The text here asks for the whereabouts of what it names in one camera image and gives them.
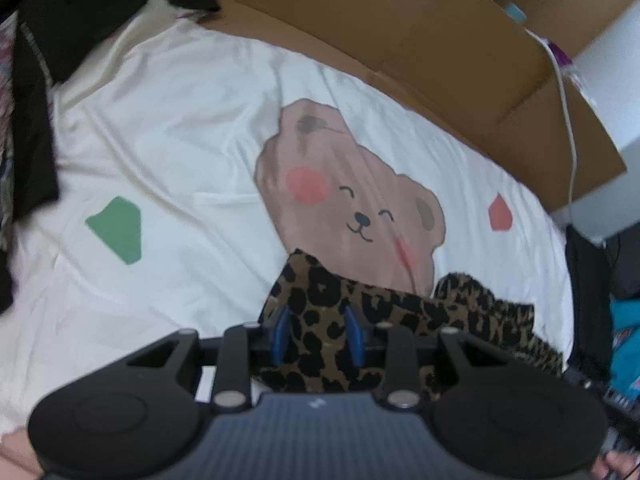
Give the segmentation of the person's left hand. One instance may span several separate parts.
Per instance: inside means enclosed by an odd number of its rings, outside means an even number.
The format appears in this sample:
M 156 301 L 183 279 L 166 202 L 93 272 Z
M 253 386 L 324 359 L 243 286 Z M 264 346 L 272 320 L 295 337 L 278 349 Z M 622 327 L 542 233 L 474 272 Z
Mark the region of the person's left hand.
M 611 474 L 616 479 L 639 479 L 639 454 L 610 451 L 600 455 L 594 462 L 591 474 L 593 478 L 603 480 Z

